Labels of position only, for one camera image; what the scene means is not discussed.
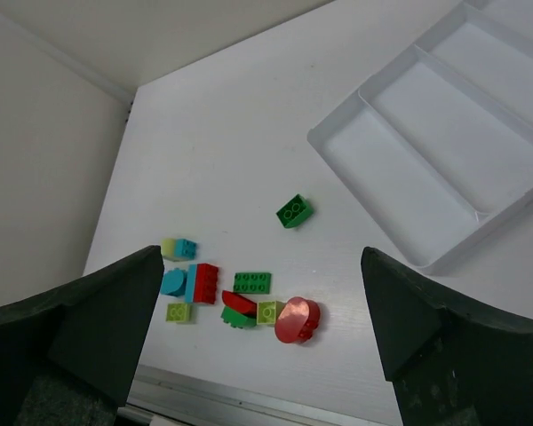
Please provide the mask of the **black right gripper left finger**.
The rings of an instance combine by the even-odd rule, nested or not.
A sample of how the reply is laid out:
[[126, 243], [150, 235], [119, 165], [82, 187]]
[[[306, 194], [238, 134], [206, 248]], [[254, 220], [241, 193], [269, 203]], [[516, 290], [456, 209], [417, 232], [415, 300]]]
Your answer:
[[163, 277], [147, 246], [0, 306], [0, 425], [111, 425], [124, 406]]

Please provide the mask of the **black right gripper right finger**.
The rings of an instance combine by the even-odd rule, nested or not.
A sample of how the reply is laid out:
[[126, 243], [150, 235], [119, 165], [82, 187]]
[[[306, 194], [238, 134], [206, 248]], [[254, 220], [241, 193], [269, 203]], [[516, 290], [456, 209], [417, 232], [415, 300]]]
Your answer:
[[377, 248], [361, 271], [405, 425], [533, 425], [533, 319], [430, 280]]

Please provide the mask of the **cyan oval lego brick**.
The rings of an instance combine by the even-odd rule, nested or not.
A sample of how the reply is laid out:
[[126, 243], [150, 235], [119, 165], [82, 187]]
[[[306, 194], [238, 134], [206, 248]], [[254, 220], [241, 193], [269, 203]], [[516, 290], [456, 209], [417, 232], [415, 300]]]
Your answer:
[[186, 294], [187, 271], [173, 269], [163, 275], [160, 293], [165, 296], [180, 297]]

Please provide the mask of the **cyan 2x4 lego plate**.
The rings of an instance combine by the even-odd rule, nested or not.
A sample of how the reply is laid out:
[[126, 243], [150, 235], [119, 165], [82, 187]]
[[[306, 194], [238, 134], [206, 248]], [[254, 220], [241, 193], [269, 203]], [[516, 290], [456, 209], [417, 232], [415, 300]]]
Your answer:
[[197, 275], [198, 264], [191, 264], [187, 269], [187, 282], [185, 292], [185, 302], [187, 304], [193, 304], [195, 302], [195, 284]]

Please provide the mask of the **red oval lego brick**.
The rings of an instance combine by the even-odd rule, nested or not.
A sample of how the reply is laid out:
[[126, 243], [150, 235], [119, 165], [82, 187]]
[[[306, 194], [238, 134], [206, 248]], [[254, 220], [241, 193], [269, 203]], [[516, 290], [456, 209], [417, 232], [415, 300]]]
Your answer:
[[282, 343], [305, 343], [313, 337], [320, 320], [321, 309], [317, 302], [294, 296], [278, 316], [274, 333]]

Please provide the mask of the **red 2x4 lego brick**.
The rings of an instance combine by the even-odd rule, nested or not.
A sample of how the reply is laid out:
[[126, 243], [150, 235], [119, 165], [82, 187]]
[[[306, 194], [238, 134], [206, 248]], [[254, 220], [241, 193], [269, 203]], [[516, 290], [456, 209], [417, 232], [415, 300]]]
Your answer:
[[218, 282], [219, 268], [217, 266], [207, 263], [197, 264], [193, 301], [197, 304], [215, 304]]

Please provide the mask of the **red curved lego brick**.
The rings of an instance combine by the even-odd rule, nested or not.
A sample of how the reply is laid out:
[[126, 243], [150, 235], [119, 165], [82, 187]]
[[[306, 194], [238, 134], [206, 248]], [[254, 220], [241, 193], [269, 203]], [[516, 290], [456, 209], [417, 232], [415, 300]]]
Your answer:
[[222, 301], [224, 305], [242, 315], [255, 318], [257, 316], [257, 303], [240, 294], [223, 290]]

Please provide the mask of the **lime square lego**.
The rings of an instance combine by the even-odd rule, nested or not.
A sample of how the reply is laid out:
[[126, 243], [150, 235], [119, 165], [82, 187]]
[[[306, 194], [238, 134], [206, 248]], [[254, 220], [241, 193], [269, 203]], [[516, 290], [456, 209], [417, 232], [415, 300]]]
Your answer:
[[284, 307], [285, 303], [280, 301], [259, 301], [257, 303], [257, 325], [273, 327]]

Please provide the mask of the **green 2x4 lego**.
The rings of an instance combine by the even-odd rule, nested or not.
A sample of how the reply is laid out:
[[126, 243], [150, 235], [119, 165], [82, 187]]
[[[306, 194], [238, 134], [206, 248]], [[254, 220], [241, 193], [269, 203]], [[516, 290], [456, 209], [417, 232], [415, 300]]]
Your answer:
[[233, 292], [244, 295], [267, 295], [270, 293], [271, 279], [270, 272], [237, 272], [234, 276]]

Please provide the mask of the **green sloped lego brick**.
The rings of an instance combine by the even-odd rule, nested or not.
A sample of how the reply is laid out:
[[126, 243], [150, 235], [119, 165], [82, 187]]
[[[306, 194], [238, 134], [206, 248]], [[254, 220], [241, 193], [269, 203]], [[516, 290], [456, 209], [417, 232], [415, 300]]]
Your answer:
[[301, 226], [314, 214], [311, 203], [301, 194], [296, 194], [277, 212], [276, 216], [285, 229]]

